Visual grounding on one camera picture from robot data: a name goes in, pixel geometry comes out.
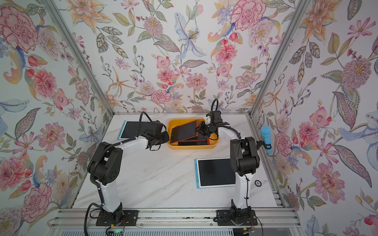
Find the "blue-edged writing tablet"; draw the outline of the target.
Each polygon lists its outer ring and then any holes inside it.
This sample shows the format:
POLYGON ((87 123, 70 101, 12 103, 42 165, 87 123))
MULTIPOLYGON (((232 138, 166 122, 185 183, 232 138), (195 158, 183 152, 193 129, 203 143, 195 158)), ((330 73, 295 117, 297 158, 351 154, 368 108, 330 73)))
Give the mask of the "blue-edged writing tablet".
POLYGON ((194 164, 197 189, 235 186, 236 177, 230 158, 195 159, 194 164))
MULTIPOLYGON (((154 122, 146 122, 142 121, 139 135, 142 133, 146 133, 147 131, 155 131, 157 128, 157 124, 154 122)), ((118 140, 124 140, 128 138, 133 138, 137 135, 139 128, 139 121, 124 121, 121 131, 118 135, 118 140)))

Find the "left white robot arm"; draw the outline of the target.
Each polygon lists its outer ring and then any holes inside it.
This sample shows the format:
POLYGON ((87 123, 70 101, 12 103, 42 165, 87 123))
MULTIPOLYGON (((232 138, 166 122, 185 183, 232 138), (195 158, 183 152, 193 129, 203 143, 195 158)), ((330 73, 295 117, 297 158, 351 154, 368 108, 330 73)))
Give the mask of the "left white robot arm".
POLYGON ((129 121, 124 122, 117 142, 99 144, 88 165, 88 173, 99 193, 101 216, 107 221, 119 222, 123 217, 116 185, 123 158, 137 151, 152 150, 154 146, 160 148, 168 141, 166 126, 160 121, 129 121))

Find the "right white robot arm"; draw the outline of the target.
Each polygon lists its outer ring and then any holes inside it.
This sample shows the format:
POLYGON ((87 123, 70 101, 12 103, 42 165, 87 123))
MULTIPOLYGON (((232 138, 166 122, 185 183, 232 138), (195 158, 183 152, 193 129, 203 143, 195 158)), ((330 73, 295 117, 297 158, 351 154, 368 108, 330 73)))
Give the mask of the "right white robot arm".
POLYGON ((221 118, 221 111, 211 111, 204 117, 197 130, 206 136, 216 134, 229 139, 230 165, 235 173, 235 194, 231 200, 230 218, 236 222, 252 216, 250 189, 260 164, 257 142, 253 137, 243 138, 235 128, 221 118))

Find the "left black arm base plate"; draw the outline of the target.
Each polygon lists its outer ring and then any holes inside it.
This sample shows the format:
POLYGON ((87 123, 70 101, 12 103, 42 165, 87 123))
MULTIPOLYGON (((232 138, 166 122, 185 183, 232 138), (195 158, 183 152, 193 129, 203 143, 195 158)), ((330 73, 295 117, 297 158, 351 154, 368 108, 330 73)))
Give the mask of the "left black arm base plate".
POLYGON ((114 213, 101 210, 96 221, 96 226, 136 226, 138 220, 138 210, 122 210, 122 212, 116 211, 114 213))

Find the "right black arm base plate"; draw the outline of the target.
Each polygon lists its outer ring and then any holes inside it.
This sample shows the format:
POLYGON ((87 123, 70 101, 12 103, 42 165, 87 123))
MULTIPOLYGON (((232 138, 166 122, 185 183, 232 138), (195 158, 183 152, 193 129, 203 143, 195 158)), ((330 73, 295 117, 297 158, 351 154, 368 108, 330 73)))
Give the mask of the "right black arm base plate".
POLYGON ((243 209, 241 211, 231 211, 227 210, 217 210, 216 217, 213 221, 218 224, 218 226, 242 226, 251 227, 257 226, 258 220, 254 210, 243 209))

